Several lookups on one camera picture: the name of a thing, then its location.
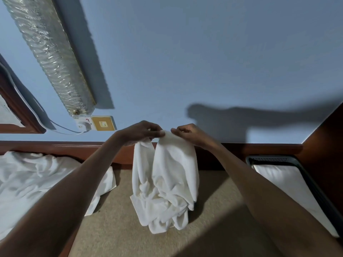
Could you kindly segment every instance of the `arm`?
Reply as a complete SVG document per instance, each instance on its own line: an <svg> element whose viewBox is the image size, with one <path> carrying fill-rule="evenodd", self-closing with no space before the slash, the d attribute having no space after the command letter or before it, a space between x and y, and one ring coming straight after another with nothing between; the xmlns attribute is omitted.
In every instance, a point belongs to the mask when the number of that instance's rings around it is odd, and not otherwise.
<svg viewBox="0 0 343 257"><path fill-rule="evenodd" d="M115 132L23 216L0 244L0 256L58 256L84 217L102 177L120 148L146 137L162 137L164 132L161 130L156 124L142 121Z"/></svg>
<svg viewBox="0 0 343 257"><path fill-rule="evenodd" d="M343 256L336 239L309 212L196 125L171 131L216 156L251 214L285 256Z"/></svg>

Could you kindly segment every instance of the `white cloth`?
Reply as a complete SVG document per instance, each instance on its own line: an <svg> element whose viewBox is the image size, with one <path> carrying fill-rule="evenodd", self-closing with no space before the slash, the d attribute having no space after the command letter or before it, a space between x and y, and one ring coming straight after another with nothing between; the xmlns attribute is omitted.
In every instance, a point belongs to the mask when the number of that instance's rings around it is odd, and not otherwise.
<svg viewBox="0 0 343 257"><path fill-rule="evenodd" d="M295 166L254 165L255 170L284 191L295 202L311 213L334 237L339 237L335 227L308 188Z"/></svg>
<svg viewBox="0 0 343 257"><path fill-rule="evenodd" d="M198 197L199 172L194 146L166 131L156 150L152 143L135 145L130 197L139 222L153 234L188 224L188 210Z"/></svg>
<svg viewBox="0 0 343 257"><path fill-rule="evenodd" d="M0 240L50 188L80 165L69 157L43 156L41 153L8 151L0 156ZM114 187L116 181L110 167L100 182L86 216L94 212L100 195Z"/></svg>

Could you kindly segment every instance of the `light blue wall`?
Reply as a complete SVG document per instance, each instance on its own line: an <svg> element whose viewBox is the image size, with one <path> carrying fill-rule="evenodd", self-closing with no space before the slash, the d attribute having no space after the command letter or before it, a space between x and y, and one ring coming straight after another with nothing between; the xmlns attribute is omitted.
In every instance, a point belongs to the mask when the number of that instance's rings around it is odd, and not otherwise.
<svg viewBox="0 0 343 257"><path fill-rule="evenodd" d="M69 9L66 24L75 33L71 7L78 0L58 1ZM81 0L81 5L115 107L94 115L112 115L119 129L140 120L164 129L195 122L222 142L301 143L342 101L343 0ZM76 130L2 3L0 21L0 54L49 118ZM82 47L82 39L73 41ZM92 75L92 61L82 60ZM48 131L0 139L109 136Z"/></svg>

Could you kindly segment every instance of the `white cable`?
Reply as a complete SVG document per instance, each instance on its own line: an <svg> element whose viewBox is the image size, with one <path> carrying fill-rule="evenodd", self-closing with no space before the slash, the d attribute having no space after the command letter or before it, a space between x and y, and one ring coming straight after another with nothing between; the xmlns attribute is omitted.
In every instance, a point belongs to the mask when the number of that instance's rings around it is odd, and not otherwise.
<svg viewBox="0 0 343 257"><path fill-rule="evenodd" d="M15 91L18 93L18 95L20 96L20 98L23 100L23 102L25 103L25 105L30 109L30 111L33 113L33 115L36 117L38 123L46 130L50 130L50 131L53 131L53 132L56 132L56 133L59 133L59 134L65 134L65 135L80 135L80 134L83 134L83 133L86 133L87 131L83 131L83 132L80 132L80 133L77 133L77 134L70 134L70 133L60 133L56 130L52 130L48 127L46 127L40 120L40 118L38 117L38 115L36 114L36 112L31 108L31 106L28 104L28 102L25 100L25 98L23 97L23 95L20 93L20 91L18 90L18 87L15 85L14 81L13 81L13 78L10 74L10 72L7 70L7 68L0 62L0 66L3 68L3 70L5 70L5 72L7 73L7 76L12 84L12 86L14 87Z"/></svg>

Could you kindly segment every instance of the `hand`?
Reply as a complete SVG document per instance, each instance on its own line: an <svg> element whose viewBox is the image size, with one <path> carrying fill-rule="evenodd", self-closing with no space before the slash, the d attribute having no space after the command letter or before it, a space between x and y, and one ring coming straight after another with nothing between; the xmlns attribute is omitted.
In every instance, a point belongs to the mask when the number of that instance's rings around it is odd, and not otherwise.
<svg viewBox="0 0 343 257"><path fill-rule="evenodd" d="M184 138L186 141L205 150L209 150L219 144L219 142L193 123L179 126L177 129L172 128L170 131L176 136Z"/></svg>
<svg viewBox="0 0 343 257"><path fill-rule="evenodd" d="M136 142L142 141L145 138L160 138L165 136L165 132L158 124L150 123L148 121L141 121L131 125L125 129L116 132L123 139L124 146L134 145Z"/></svg>

